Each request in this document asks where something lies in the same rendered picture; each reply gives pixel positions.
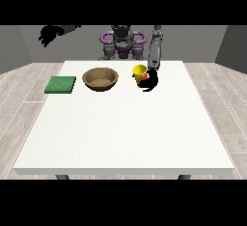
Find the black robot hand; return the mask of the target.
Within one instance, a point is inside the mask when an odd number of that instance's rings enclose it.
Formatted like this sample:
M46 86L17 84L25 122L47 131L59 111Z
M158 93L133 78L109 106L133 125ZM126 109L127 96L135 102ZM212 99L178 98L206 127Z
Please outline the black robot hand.
M39 41L44 47L47 47L57 36L64 34L64 30L59 26L47 25L41 29Z
M149 69L147 74L149 75L148 78L139 82L139 87L143 88L144 92L151 91L158 84L156 69Z

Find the yellow cup with melon print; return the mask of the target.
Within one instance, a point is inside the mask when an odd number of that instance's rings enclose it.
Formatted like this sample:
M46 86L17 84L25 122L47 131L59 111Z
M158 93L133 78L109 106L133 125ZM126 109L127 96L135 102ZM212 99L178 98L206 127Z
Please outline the yellow cup with melon print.
M137 84L148 78L147 67L145 65L136 65L132 71Z

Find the green square pad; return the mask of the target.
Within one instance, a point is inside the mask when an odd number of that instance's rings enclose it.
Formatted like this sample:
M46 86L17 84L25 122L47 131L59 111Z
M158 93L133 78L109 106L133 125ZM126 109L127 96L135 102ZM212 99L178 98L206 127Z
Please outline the green square pad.
M52 76L49 79L44 92L46 94L70 94L75 81L75 76Z

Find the brown wooden bowl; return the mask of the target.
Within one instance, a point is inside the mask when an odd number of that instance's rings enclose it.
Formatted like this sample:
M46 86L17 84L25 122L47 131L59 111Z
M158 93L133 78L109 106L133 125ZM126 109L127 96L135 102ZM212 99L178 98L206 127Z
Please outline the brown wooden bowl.
M110 90L117 83L118 78L118 73L110 68L93 68L82 76L85 85L96 92Z

